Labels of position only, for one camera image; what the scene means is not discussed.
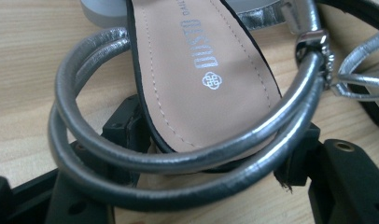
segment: black plastic stand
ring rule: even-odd
[[[277,180],[291,189],[304,186],[308,176],[312,179],[309,198],[316,223],[379,223],[378,168],[360,147],[341,140],[328,140],[323,145],[318,142],[319,135],[320,130],[312,125],[274,172]],[[120,146],[147,152],[150,134],[136,96],[119,106],[102,136]],[[71,146],[95,173],[136,187],[139,174],[100,161],[77,142]],[[0,223],[103,224],[115,220],[112,206],[83,195],[63,173],[54,170],[15,189],[0,176]]]

